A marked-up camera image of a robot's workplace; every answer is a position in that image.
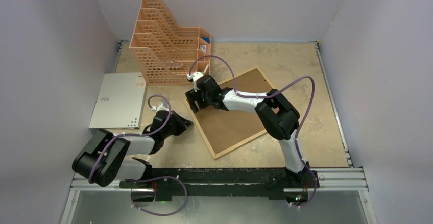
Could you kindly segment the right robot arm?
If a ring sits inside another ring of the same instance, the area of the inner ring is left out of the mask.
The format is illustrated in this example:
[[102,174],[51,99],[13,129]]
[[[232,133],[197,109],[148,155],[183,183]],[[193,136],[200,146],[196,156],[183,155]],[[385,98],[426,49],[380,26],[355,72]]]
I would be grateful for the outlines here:
[[281,91],[254,94],[236,88],[222,89],[212,76],[201,72],[187,74],[186,78],[193,84],[193,89],[185,94],[193,112],[213,106],[218,110],[255,113],[267,133],[280,144],[288,183],[294,187],[318,187],[316,173],[309,168],[299,145],[299,132],[306,118]]

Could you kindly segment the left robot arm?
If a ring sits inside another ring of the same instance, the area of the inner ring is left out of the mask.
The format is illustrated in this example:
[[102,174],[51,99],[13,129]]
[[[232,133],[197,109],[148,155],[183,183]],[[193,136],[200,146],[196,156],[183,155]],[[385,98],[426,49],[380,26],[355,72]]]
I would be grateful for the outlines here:
[[72,170],[85,177],[89,183],[101,187],[114,180],[132,180],[138,187],[148,187],[152,182],[151,164],[145,160],[126,156],[152,155],[172,136],[180,136],[194,123],[175,111],[161,110],[141,134],[115,136],[107,129],[98,129],[72,163]]

